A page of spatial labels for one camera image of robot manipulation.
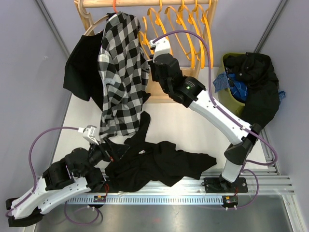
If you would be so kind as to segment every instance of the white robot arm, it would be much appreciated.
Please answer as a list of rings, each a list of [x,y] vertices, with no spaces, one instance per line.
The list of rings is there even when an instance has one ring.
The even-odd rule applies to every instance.
[[[231,184],[237,180],[256,138],[229,120],[217,106],[254,133],[259,133],[260,127],[241,120],[217,100],[214,100],[214,105],[203,84],[193,77],[183,76],[177,59],[169,54],[167,39],[161,39],[155,44],[151,42],[151,46],[155,49],[154,56],[149,61],[153,81],[159,82],[163,91],[174,101],[205,117],[229,139],[231,145],[225,151],[225,168],[216,182],[223,191],[231,192]],[[95,165],[101,160],[118,161],[129,149],[127,145],[114,144],[108,139],[103,143],[97,141],[94,126],[88,126],[79,132],[90,143],[90,149],[73,150],[43,173],[34,191],[31,189],[20,198],[8,199],[7,210],[12,214],[9,216],[10,227],[35,224],[43,215],[70,198],[85,192],[100,191],[106,180]]]
[[[153,81],[159,82],[163,91],[174,101],[202,115],[229,139],[231,145],[225,151],[227,160],[220,180],[221,185],[227,187],[229,183],[235,182],[239,176],[244,161],[256,142],[256,138],[244,129],[259,134],[260,126],[250,125],[238,118],[216,99],[214,99],[214,105],[203,84],[193,77],[183,76],[177,59],[169,54],[170,44],[166,38],[155,43],[150,41],[150,45],[154,49],[152,60],[149,61]],[[243,128],[239,128],[238,125],[227,118],[217,108],[218,106],[243,125]]]

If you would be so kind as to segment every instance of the laundry basket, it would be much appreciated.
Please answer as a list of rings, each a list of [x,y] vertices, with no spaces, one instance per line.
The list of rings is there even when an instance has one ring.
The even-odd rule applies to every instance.
[[[221,59],[221,65],[219,67],[217,76],[223,72],[225,72],[225,68],[224,68],[224,63],[223,61],[228,58],[228,56],[240,56],[240,55],[244,55],[243,53],[227,53],[225,54],[222,59]],[[219,98],[219,102],[224,105],[229,111],[231,111],[233,114],[235,114],[236,116],[240,116],[241,112],[243,111],[243,108],[245,106],[244,103],[241,103],[239,101],[237,101],[232,93],[231,90],[229,88],[223,89],[221,91],[218,92],[218,98]]]

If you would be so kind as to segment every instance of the white floor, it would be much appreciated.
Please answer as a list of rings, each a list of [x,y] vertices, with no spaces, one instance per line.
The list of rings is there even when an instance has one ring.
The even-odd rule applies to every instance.
[[[217,68],[214,67],[211,73],[212,79],[216,73]],[[201,70],[199,80],[207,86],[208,69]],[[151,115],[151,124],[146,137],[147,142],[158,143],[167,140],[175,143],[177,149],[207,153],[217,158],[217,165],[212,169],[224,168],[226,160],[224,151],[229,146],[229,141],[205,118],[178,103],[149,103],[145,104],[143,109]],[[72,95],[64,126],[86,127],[87,125],[94,125],[99,127],[100,116],[101,111],[93,101],[85,102]],[[122,143],[125,138],[117,136],[113,137],[112,140]],[[73,130],[63,130],[56,148],[54,162],[77,147],[88,149],[89,144],[82,138],[82,134]],[[249,158],[266,162],[259,141],[254,146]],[[105,168],[107,165],[107,162],[102,161],[98,164],[98,167]],[[246,167],[250,169],[267,168],[250,163]]]

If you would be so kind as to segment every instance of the blue fabric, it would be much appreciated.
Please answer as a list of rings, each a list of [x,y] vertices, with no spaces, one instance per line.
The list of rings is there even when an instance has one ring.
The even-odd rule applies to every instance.
[[[227,77],[234,84],[233,87],[230,87],[233,97],[240,102],[246,102],[248,97],[247,86],[242,81],[237,81],[234,73],[228,74]]]
[[[229,79],[233,82],[231,87],[229,84]],[[219,92],[222,89],[230,88],[233,97],[241,102],[245,102],[248,97],[248,88],[243,82],[239,82],[235,78],[235,74],[231,73],[226,75],[226,72],[223,72],[217,76],[213,81],[215,86],[215,93]]]
[[[217,76],[217,78],[213,81],[213,85],[215,87],[215,93],[219,92],[222,89],[229,88],[228,78],[226,72],[223,72]]]
[[[279,101],[280,101],[280,104],[281,104],[281,101],[282,101],[282,99],[283,98],[285,98],[286,96],[285,96],[285,92],[282,90],[282,91],[280,91],[279,92]]]

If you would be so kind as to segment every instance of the black and white plaid shirt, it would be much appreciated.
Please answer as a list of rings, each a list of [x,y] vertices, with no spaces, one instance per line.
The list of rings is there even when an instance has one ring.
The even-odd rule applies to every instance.
[[[128,135],[138,130],[149,66],[141,50],[140,23],[122,12],[106,23],[98,56],[103,81],[100,138]]]

